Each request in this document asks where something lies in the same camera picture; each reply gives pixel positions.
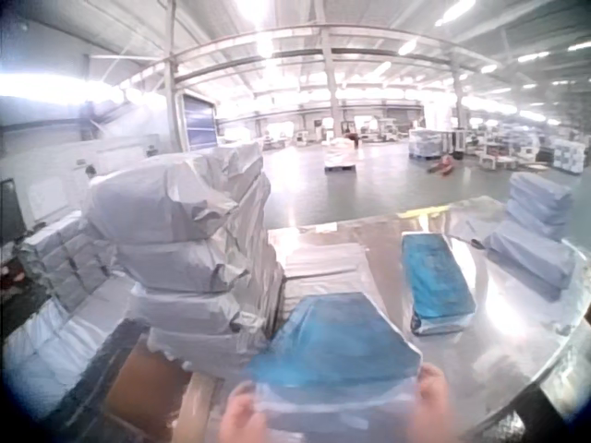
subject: blue package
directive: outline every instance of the blue package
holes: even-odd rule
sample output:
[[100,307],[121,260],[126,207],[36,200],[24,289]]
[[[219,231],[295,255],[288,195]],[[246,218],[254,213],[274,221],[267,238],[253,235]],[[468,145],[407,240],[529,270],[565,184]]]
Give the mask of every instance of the blue package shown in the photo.
[[335,432],[413,398],[421,362],[362,293],[304,298],[248,369],[275,429]]
[[456,332],[476,312],[476,302],[441,234],[403,237],[403,265],[413,295],[416,335]]

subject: shiny table surface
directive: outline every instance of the shiny table surface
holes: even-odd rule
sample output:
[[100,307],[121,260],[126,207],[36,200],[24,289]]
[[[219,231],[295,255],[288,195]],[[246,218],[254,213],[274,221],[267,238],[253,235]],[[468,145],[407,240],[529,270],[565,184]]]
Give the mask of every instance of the shiny table surface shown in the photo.
[[[484,238],[503,217],[503,205],[482,197],[404,214],[272,230],[270,241],[283,263],[303,245],[359,243],[366,248],[381,297],[378,305],[424,360],[444,371],[458,430],[470,435],[505,415],[511,401],[552,368],[591,301],[591,272],[576,248],[571,287],[550,302],[523,283],[519,273],[467,243]],[[463,332],[417,337],[410,331],[411,297],[401,260],[405,232],[453,237],[452,252],[477,302],[472,324]]]

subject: ceiling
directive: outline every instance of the ceiling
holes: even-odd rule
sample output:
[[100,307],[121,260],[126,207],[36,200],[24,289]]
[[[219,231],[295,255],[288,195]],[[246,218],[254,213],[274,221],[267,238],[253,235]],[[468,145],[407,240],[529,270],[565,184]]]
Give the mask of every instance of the ceiling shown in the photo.
[[[236,34],[271,30],[319,22],[314,0],[177,0],[175,51],[207,42],[219,41]],[[476,4],[458,19],[443,26],[435,23],[459,0],[324,0],[326,23],[360,25],[413,32],[463,46],[498,62],[494,75],[478,71],[486,63],[473,56],[458,55],[463,67],[476,72],[464,82],[468,93],[490,97],[494,90],[512,87],[513,91],[497,92],[493,97],[506,101],[519,100],[524,109],[560,118],[563,122],[584,125],[591,121],[591,48],[569,52],[571,45],[591,41],[591,2],[587,0],[476,0]],[[21,0],[18,12],[59,30],[79,36],[115,53],[162,57],[164,53],[166,0]],[[259,11],[259,28],[251,16]],[[452,86],[449,64],[429,60],[448,59],[444,48],[422,44],[418,40],[411,53],[419,59],[397,56],[400,47],[411,39],[408,34],[380,39],[374,33],[355,36],[346,32],[331,38],[332,48],[344,48],[335,54],[335,72],[339,82],[356,83],[384,61],[391,67],[379,79],[394,85],[410,78],[419,86],[430,87],[443,81]],[[312,50],[320,49],[318,35],[273,40],[275,52],[300,51],[298,56],[282,58],[278,63],[282,78],[272,85],[265,77],[266,63],[257,58],[257,45],[226,48],[187,61],[180,74],[217,69],[224,70],[192,78],[186,86],[219,102],[252,99],[271,88],[326,88],[321,78],[322,57]],[[301,51],[310,50],[310,54]],[[375,54],[348,54],[377,50]],[[517,57],[550,52],[542,59],[518,63]],[[237,60],[240,66],[231,66]],[[569,84],[553,85],[569,80]],[[537,86],[524,90],[523,85]],[[531,103],[544,103],[529,107]]]

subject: blue roller door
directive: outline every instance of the blue roller door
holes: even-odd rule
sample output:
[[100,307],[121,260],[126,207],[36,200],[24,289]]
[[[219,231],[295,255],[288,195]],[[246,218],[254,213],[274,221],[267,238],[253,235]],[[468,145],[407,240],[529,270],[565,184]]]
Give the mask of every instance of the blue roller door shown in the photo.
[[213,105],[190,96],[183,96],[189,150],[202,150],[217,144]]

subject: blue top of package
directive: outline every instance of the blue top of package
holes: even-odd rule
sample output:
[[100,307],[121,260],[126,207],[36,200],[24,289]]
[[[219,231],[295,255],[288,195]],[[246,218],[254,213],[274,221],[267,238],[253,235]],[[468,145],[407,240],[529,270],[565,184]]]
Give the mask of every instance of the blue top of package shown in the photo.
[[404,271],[421,318],[476,312],[476,302],[445,239],[438,233],[403,237]]
[[277,387],[395,385],[416,377],[420,359],[365,295],[333,293],[304,298],[249,370]]

